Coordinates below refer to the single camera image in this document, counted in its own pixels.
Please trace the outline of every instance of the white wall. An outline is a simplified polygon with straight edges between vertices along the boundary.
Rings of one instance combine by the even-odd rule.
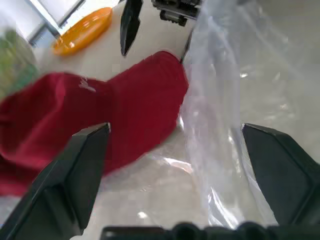
[[[79,0],[39,0],[39,2],[42,3],[56,22],[60,22]]]
[[[3,14],[16,23],[16,27],[25,38],[29,38],[44,23],[25,0],[0,0],[0,21]]]
[[[67,20],[66,25],[62,28],[62,33],[65,33],[69,28],[88,14],[101,8],[113,8],[118,4],[118,2],[119,0],[86,0],[84,4]]]

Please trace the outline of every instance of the clear plastic bag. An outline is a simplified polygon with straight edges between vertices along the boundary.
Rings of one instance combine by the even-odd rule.
[[[314,1],[304,1],[303,8],[300,3],[207,0],[202,5],[185,63],[190,84],[181,119],[213,225],[277,223],[255,180],[242,123],[285,132],[320,159],[319,70],[313,59],[320,56],[315,54],[319,11],[313,10]],[[298,26],[291,27],[293,22]]]
[[[31,46],[16,30],[15,24],[0,15],[0,101],[37,76]]]

